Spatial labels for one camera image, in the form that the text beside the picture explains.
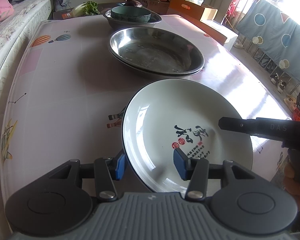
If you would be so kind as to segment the person's right hand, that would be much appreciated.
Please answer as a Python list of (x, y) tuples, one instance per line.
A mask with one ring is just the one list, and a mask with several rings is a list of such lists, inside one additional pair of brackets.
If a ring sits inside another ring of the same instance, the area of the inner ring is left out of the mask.
[(295, 171), (290, 163), (285, 166), (283, 185), (285, 190), (295, 199), (300, 211), (300, 182), (294, 180)]

